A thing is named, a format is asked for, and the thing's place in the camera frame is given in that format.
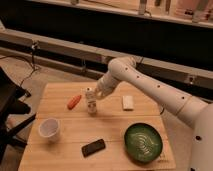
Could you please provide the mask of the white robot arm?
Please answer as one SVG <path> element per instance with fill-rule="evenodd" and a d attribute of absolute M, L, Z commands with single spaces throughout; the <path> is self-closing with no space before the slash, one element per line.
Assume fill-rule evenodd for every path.
<path fill-rule="evenodd" d="M 194 130 L 189 171 L 213 171 L 213 103 L 142 74 L 133 57 L 114 58 L 97 81 L 95 96 L 103 99 L 128 82 Z"/>

